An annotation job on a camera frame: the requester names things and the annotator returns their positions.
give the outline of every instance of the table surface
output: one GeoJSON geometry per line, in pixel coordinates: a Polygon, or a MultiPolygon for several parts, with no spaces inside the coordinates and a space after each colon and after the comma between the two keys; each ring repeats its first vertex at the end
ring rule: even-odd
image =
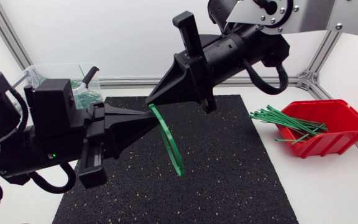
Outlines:
{"type": "MultiPolygon", "coordinates": [[[[103,96],[147,96],[151,89],[103,90],[103,96]]],[[[313,100],[308,92],[289,87],[270,96],[253,87],[217,87],[215,95],[240,94],[249,111],[272,105],[284,109],[293,101],[313,100]]],[[[358,223],[358,148],[343,155],[295,157],[273,124],[254,120],[260,138],[287,193],[299,223],[358,223]]],[[[59,167],[40,170],[49,182],[67,181],[59,167]]],[[[51,223],[63,195],[44,192],[33,182],[10,185],[0,178],[4,198],[0,204],[0,223],[51,223]]]]}

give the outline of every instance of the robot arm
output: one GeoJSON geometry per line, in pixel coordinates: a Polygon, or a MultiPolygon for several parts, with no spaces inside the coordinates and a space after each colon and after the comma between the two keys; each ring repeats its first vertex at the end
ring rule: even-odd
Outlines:
{"type": "Polygon", "coordinates": [[[221,35],[198,35],[189,12],[173,19],[186,50],[175,54],[171,69],[146,103],[195,101],[210,113],[216,109],[213,87],[243,70],[256,87],[279,94],[288,85],[282,62],[290,48],[281,34],[312,30],[358,34],[358,2],[352,0],[210,0],[208,14],[221,35]],[[278,88],[265,83],[252,68],[259,61],[276,67],[278,88]]]}
{"type": "MultiPolygon", "coordinates": [[[[89,81],[87,75],[83,82],[89,81]]],[[[103,159],[118,159],[127,146],[158,125],[152,114],[104,103],[76,109],[69,79],[48,79],[36,89],[26,86],[24,90],[34,122],[28,127],[26,103],[0,72],[0,176],[11,184],[24,185],[32,179],[48,192],[67,192],[76,180],[68,162],[77,159],[78,176],[86,188],[104,184],[108,178],[103,159]],[[22,119],[6,96],[8,90],[21,104],[22,119]],[[36,172],[55,165],[68,176],[63,187],[50,185],[36,172]]]]}

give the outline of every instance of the black cable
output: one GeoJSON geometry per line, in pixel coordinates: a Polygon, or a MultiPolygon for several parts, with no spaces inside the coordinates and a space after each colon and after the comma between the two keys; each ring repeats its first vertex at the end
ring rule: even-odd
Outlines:
{"type": "Polygon", "coordinates": [[[278,79],[280,80],[280,86],[278,88],[275,88],[275,87],[267,84],[265,81],[263,81],[262,78],[252,68],[252,66],[246,59],[242,60],[242,64],[244,65],[245,69],[247,70],[252,83],[256,87],[258,87],[260,90],[262,90],[263,92],[270,94],[270,95],[277,95],[287,88],[288,75],[281,63],[276,66],[276,69],[278,72],[278,79]]]}
{"type": "Polygon", "coordinates": [[[23,112],[22,121],[15,133],[15,134],[20,134],[24,131],[25,127],[27,126],[27,120],[29,118],[29,109],[22,96],[13,87],[11,87],[9,91],[12,93],[13,97],[17,99],[20,106],[22,107],[22,112],[23,112]]]}
{"type": "Polygon", "coordinates": [[[56,187],[48,183],[43,177],[41,177],[36,171],[29,172],[27,175],[42,189],[53,194],[62,194],[71,190],[75,185],[75,172],[69,163],[60,164],[60,167],[67,174],[68,180],[63,187],[56,187]]]}

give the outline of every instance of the aluminum frame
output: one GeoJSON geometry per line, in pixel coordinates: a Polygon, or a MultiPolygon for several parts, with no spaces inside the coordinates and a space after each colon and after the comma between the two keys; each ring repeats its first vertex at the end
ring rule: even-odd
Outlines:
{"type": "MultiPolygon", "coordinates": [[[[1,5],[0,35],[21,69],[24,70],[28,66],[32,65],[30,57],[27,55],[23,45],[14,32],[14,29],[5,15],[1,5]]],[[[327,91],[319,84],[318,78],[321,68],[335,47],[340,36],[341,33],[336,31],[327,31],[326,36],[324,37],[308,68],[306,68],[303,73],[295,77],[289,77],[288,86],[297,86],[302,88],[308,91],[308,93],[317,100],[332,99],[329,93],[327,93],[327,91]]],[[[265,82],[271,85],[278,84],[278,79],[276,77],[263,78],[265,82]]],[[[160,78],[101,78],[99,81],[101,88],[154,88],[154,86],[160,81],[160,78]]],[[[221,83],[219,86],[251,87],[254,85],[249,77],[232,77],[221,83]]]]}

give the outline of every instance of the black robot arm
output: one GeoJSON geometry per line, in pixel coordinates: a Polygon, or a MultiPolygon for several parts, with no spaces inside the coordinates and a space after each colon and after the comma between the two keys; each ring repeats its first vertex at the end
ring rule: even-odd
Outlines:
{"type": "Polygon", "coordinates": [[[199,35],[194,15],[184,12],[173,18],[186,50],[174,55],[174,63],[146,99],[147,104],[164,105],[195,101],[205,112],[216,109],[213,87],[243,71],[254,85],[276,95],[286,89],[288,75],[282,62],[290,46],[281,35],[267,35],[250,24],[227,24],[226,19],[237,1],[210,1],[209,16],[221,28],[221,35],[199,35]],[[280,86],[265,83],[252,68],[259,61],[276,67],[280,86]]]}

